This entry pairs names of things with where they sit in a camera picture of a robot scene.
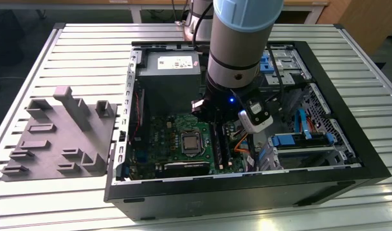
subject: blue latch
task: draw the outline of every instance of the blue latch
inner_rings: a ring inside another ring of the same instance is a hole
[[[273,146],[279,145],[295,145],[295,139],[292,135],[277,135],[272,137]]]
[[[329,141],[329,144],[333,144],[333,143],[335,143],[335,137],[333,137],[333,134],[332,134],[332,133],[327,133],[327,134],[325,134],[325,137],[327,137],[327,139],[328,139],[328,141]]]
[[[305,139],[311,139],[312,136],[311,136],[309,128],[307,126],[307,119],[305,119],[305,113],[303,108],[299,108],[295,114],[295,132],[300,132],[300,124],[301,124]]]
[[[265,156],[267,150],[265,148],[263,148],[260,155],[259,155],[259,160],[261,160],[261,158]]]
[[[261,74],[272,74],[275,72],[275,68],[269,64],[269,57],[264,53],[261,58],[260,58],[260,73]]]
[[[279,135],[277,136],[280,145],[295,145],[295,140],[292,135]]]
[[[272,143],[273,143],[273,146],[277,147],[280,145],[279,143],[279,139],[276,136],[272,137]]]

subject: floor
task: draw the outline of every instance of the floor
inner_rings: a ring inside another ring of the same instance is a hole
[[[24,78],[32,68],[39,52],[49,36],[56,22],[63,23],[132,23],[129,11],[125,10],[88,10],[88,11],[47,11],[47,18],[40,20],[35,11],[15,11],[15,15],[26,32],[20,41],[24,53],[23,61],[8,67],[0,67],[0,123],[11,107]],[[144,23],[173,22],[172,11],[143,11]],[[392,42],[387,40],[376,54],[375,62],[387,62],[383,72],[392,81]]]

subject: screw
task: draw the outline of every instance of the screw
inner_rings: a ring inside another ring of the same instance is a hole
[[[243,77],[241,74],[235,75],[235,79],[236,79],[236,80],[241,80],[241,77]]]

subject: power supply label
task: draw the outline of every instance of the power supply label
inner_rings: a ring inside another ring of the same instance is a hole
[[[161,56],[157,59],[157,69],[192,69],[192,57],[191,56]]]

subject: slotted aluminum worktable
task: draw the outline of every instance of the slotted aluminum worktable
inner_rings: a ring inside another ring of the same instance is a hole
[[[183,31],[171,24],[67,24],[52,31],[0,126],[0,170],[29,118],[24,107],[31,98],[57,104],[51,97],[55,86],[71,85],[73,95],[87,103],[108,100],[121,105],[131,42],[137,40],[183,40]],[[345,30],[332,25],[276,25],[271,40],[309,43],[392,173],[392,85]],[[0,180],[0,228],[392,230],[392,177],[319,206],[139,223],[103,202],[105,180],[105,176],[8,183]]]

